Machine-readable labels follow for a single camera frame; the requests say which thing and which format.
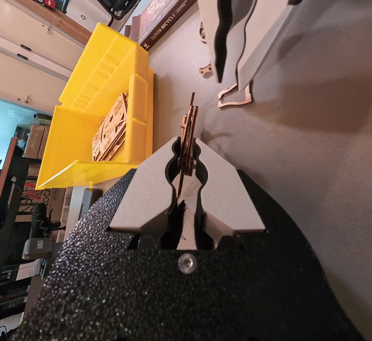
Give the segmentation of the wooden beam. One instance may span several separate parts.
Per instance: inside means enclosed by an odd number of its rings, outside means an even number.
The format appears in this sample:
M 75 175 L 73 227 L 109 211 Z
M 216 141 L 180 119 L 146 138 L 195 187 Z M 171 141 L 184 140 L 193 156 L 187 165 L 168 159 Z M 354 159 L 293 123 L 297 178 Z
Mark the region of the wooden beam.
M 36 0 L 4 0 L 72 42 L 85 47 L 91 32 L 57 9 Z

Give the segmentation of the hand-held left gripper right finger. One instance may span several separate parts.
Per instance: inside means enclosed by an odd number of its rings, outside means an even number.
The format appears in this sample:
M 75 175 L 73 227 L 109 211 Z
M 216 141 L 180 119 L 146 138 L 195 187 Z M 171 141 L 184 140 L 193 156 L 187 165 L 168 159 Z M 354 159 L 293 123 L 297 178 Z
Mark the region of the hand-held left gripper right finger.
M 218 244 L 225 236 L 263 232 L 264 223 L 236 168 L 200 139 L 193 140 L 197 194 L 196 244 Z

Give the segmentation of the dark grey block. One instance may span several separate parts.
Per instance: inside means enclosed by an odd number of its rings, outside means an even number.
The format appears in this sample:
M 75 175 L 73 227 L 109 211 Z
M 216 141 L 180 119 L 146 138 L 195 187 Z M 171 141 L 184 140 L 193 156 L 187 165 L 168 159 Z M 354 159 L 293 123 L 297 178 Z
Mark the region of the dark grey block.
M 101 189 L 86 188 L 83 192 L 79 220 L 87 213 L 90 207 L 103 195 Z

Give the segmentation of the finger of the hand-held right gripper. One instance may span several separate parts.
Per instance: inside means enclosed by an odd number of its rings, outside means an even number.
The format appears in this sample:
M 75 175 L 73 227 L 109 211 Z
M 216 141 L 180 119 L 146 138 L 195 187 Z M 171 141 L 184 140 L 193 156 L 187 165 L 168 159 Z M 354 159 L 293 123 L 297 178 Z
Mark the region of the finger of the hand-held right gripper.
M 244 49 L 236 67 L 238 89 L 255 77 L 293 8 L 293 0 L 256 0 L 244 27 Z
M 216 81 L 222 82 L 227 59 L 227 37 L 240 21 L 251 18 L 258 0 L 198 0 L 206 44 Z

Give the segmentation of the printed cardboard box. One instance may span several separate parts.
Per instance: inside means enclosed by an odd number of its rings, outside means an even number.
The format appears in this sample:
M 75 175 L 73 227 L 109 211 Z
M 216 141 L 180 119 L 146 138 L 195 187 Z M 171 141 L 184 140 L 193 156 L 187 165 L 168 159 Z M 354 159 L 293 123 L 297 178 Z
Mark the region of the printed cardboard box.
M 15 219 L 15 229 L 30 229 L 31 213 L 38 203 L 44 203 L 47 215 L 52 222 L 60 222 L 66 189 L 40 189 L 36 190 L 36 181 L 27 180 L 23 187 L 18 215 Z

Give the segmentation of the wooden bicycle fork piece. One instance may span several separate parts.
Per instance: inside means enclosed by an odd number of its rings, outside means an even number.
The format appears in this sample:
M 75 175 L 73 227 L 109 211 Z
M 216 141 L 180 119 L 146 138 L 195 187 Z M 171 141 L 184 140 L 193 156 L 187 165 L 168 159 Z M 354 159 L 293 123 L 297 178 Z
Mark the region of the wooden bicycle fork piece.
M 253 81 L 250 82 L 245 87 L 245 89 L 244 89 L 245 100 L 241 101 L 241 102 L 225 102 L 225 103 L 223 103 L 221 101 L 224 95 L 226 95 L 227 93 L 230 93 L 235 88 L 237 88 L 237 85 L 238 85 L 237 83 L 235 83 L 234 85 L 232 85 L 229 88 L 223 89 L 221 92 L 218 93 L 218 99 L 220 100 L 220 102 L 218 103 L 218 107 L 223 108 L 223 107 L 226 107 L 226 106 L 242 106 L 242 105 L 246 105 L 246 104 L 249 104 L 249 103 L 253 102 L 252 91 L 251 91 L 251 84 L 252 83 L 253 83 Z

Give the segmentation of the brown puzzle box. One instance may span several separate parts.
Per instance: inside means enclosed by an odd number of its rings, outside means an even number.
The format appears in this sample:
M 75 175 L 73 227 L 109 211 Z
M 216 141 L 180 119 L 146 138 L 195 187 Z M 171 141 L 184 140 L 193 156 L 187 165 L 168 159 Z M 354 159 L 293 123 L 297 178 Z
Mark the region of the brown puzzle box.
M 150 51 L 196 1 L 151 0 L 140 14 L 133 15 L 129 25 L 125 25 L 124 35 Z

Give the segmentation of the stack of wooden puzzle sheets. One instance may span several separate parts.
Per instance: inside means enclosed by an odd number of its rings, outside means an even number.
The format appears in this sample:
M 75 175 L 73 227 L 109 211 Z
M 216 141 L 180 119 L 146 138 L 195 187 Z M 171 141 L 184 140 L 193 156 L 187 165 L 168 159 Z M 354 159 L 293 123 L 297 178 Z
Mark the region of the stack of wooden puzzle sheets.
M 121 93 L 92 140 L 92 160 L 109 161 L 123 147 L 126 137 L 128 93 Z

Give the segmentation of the plain cardboard boxes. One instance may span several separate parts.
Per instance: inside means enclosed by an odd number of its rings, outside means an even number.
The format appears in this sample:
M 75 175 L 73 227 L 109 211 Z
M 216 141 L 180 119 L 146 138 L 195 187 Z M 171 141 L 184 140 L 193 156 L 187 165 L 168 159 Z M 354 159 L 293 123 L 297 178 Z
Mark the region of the plain cardboard boxes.
M 44 156 L 49 135 L 49 125 L 31 125 L 30 134 L 26 143 L 24 157 L 41 160 Z

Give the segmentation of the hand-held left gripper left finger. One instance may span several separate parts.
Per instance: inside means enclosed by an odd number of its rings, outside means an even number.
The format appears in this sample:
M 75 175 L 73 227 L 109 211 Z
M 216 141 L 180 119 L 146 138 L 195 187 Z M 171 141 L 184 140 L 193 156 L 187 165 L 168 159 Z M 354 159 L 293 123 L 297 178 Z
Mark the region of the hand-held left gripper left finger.
M 173 181 L 179 174 L 180 137 L 174 137 L 142 162 L 109 225 L 113 231 L 164 235 L 176 206 Z

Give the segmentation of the wooden bicycle frame assembly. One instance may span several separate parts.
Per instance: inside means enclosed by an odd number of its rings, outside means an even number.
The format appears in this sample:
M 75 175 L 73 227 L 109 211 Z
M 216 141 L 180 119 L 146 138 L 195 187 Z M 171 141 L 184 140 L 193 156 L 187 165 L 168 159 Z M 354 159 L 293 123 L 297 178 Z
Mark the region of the wooden bicycle frame assembly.
M 194 130 L 196 126 L 196 119 L 199 111 L 199 107 L 193 104 L 194 98 L 195 92 L 193 92 L 191 95 L 189 111 L 186 115 L 184 115 L 181 125 L 182 135 L 180 156 L 178 160 L 179 182 L 176 191 L 177 200 L 179 200 L 179 197 L 182 192 L 184 176 L 192 176 L 194 169 L 194 157 L 192 146 L 194 139 Z

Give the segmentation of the yellow plastic bin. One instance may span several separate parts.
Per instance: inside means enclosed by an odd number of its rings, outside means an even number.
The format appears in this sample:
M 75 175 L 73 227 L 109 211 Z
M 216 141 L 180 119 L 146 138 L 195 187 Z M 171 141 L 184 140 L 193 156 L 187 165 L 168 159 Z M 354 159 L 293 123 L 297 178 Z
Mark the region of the yellow plastic bin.
M 129 96 L 124 144 L 93 161 L 93 138 L 120 93 Z M 153 94 L 148 52 L 98 23 L 55 106 L 35 189 L 87 187 L 138 167 L 152 155 Z

